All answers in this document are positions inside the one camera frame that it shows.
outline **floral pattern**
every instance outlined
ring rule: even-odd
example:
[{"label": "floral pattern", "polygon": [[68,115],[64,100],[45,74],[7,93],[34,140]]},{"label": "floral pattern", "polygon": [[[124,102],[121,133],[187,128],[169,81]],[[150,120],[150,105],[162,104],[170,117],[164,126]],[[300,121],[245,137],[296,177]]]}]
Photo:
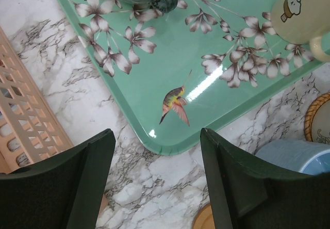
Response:
[{"label": "floral pattern", "polygon": [[[202,66],[204,73],[211,75],[216,69],[222,66],[225,58],[229,58],[231,65],[219,77],[221,80],[227,82],[230,88],[237,88],[242,81],[248,81],[253,87],[257,87],[256,75],[266,75],[267,78],[276,78],[278,71],[282,76],[290,75],[289,62],[293,59],[294,66],[300,68],[303,65],[302,58],[307,61],[313,61],[314,58],[310,51],[303,48],[301,45],[288,44],[285,50],[292,51],[287,58],[281,57],[281,53],[273,53],[268,44],[268,37],[276,36],[276,32],[272,27],[270,21],[270,14],[263,12],[262,17],[264,22],[253,15],[241,16],[227,8],[217,4],[221,0],[192,0],[199,8],[198,14],[192,14],[186,17],[185,23],[189,25],[191,32],[197,31],[199,28],[204,34],[212,31],[212,27],[220,24],[225,35],[223,39],[233,42],[233,45],[226,53],[203,55]],[[200,3],[207,5],[207,7],[214,13],[214,15],[207,14],[203,11]],[[185,0],[180,1],[181,5],[187,5]],[[230,12],[238,19],[244,20],[247,27],[243,29],[234,30],[221,17],[219,10]],[[253,46],[251,46],[247,39],[253,39]],[[265,58],[265,52],[269,52],[272,58]]]},{"label": "floral pattern", "polygon": [[[85,34],[84,46],[93,47],[96,62],[111,77],[114,77],[116,69],[129,74],[133,66],[141,62],[136,49],[149,54],[157,51],[157,45],[152,40],[157,34],[156,28],[144,25],[162,17],[163,13],[160,11],[148,5],[133,5],[131,9],[123,10],[118,0],[85,0],[83,3],[69,1],[79,17],[88,19],[88,23],[80,24]],[[225,81],[230,88],[238,88],[242,82],[257,87],[259,75],[270,79],[278,77],[279,73],[288,76],[290,62],[293,62],[295,68],[300,68],[303,60],[314,60],[312,53],[301,45],[288,44],[282,53],[273,52],[269,42],[276,36],[276,32],[268,12],[259,15],[259,19],[255,15],[240,15],[223,7],[221,0],[178,0],[177,7],[182,10],[181,13],[188,11],[188,8],[196,8],[195,14],[185,15],[183,22],[192,34],[198,31],[210,34],[216,27],[220,27],[223,34],[219,39],[230,42],[228,49],[222,47],[219,53],[205,53],[201,57],[204,73],[211,75],[222,68],[223,73],[219,79]],[[245,27],[231,27],[224,12],[234,15]],[[127,19],[136,22],[136,25],[127,26],[124,32],[117,31],[111,27],[111,22],[104,19],[104,15],[110,13],[126,13]],[[106,48],[97,43],[101,36],[107,39]],[[128,41],[128,47],[119,46],[118,36]],[[230,62],[228,68],[223,66],[225,60],[226,63]]]},{"label": "floral pattern", "polygon": [[[92,46],[94,49],[94,57],[100,68],[109,76],[114,77],[115,68],[130,74],[132,64],[139,64],[140,57],[136,54],[134,46],[142,49],[143,51],[153,54],[157,45],[146,38],[151,38],[155,35],[156,29],[154,27],[143,28],[144,22],[151,19],[156,19],[163,16],[163,14],[151,8],[150,6],[134,5],[131,10],[114,10],[116,5],[122,9],[122,5],[118,0],[86,0],[86,3],[76,3],[69,0],[76,10],[76,13],[81,18],[89,18],[89,25],[79,24],[83,30],[85,37],[80,39],[83,41],[85,47]],[[113,29],[107,20],[102,16],[110,13],[128,12],[128,19],[131,21],[134,18],[137,20],[135,31],[127,26],[124,34]],[[130,47],[122,51],[117,41],[113,37],[116,34],[123,39],[127,40]],[[105,35],[107,38],[107,48],[104,49],[97,43],[98,38]]]}]

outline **green tray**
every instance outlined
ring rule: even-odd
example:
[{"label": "green tray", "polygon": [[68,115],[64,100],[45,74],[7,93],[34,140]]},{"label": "green tray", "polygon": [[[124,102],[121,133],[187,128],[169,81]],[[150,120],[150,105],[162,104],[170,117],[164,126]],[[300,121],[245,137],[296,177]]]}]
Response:
[{"label": "green tray", "polygon": [[322,64],[274,35],[275,1],[179,0],[161,15],[118,0],[58,0],[141,142],[162,155],[190,149],[201,128],[219,130]]}]

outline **marble surface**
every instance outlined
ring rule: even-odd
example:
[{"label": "marble surface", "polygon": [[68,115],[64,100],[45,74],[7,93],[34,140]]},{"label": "marble surface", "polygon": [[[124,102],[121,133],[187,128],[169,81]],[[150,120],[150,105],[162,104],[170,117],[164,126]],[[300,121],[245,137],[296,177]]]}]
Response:
[{"label": "marble surface", "polygon": [[[200,146],[171,157],[143,147],[56,0],[0,0],[0,15],[0,26],[72,142],[106,128],[116,135],[106,185],[109,207],[96,227],[190,228],[209,201]],[[304,114],[329,92],[329,77],[325,64],[219,133],[251,153],[271,140],[303,139]]]}]

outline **cork coaster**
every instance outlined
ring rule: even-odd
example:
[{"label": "cork coaster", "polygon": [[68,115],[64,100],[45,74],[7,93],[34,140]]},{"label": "cork coaster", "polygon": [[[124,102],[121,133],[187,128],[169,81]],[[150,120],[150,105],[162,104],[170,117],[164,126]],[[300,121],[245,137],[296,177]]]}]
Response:
[{"label": "cork coaster", "polygon": [[192,229],[216,229],[210,203],[199,211],[195,217]]},{"label": "cork coaster", "polygon": [[326,93],[312,102],[305,116],[305,137],[307,141],[330,144],[330,125],[328,110],[330,93]]}]

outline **hummingbird print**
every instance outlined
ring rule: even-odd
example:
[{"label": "hummingbird print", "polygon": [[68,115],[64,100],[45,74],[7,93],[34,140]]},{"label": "hummingbird print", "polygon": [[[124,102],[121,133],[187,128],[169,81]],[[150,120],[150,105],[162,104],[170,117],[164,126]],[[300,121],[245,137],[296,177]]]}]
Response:
[{"label": "hummingbird print", "polygon": [[183,108],[183,106],[187,105],[186,99],[184,99],[182,96],[185,94],[185,84],[179,88],[175,88],[171,90],[169,93],[166,94],[164,101],[163,101],[163,114],[160,119],[160,123],[164,120],[165,116],[170,112],[171,109],[173,109],[180,117],[181,120],[183,120],[188,126],[189,126],[189,120],[187,117],[187,114]]}]

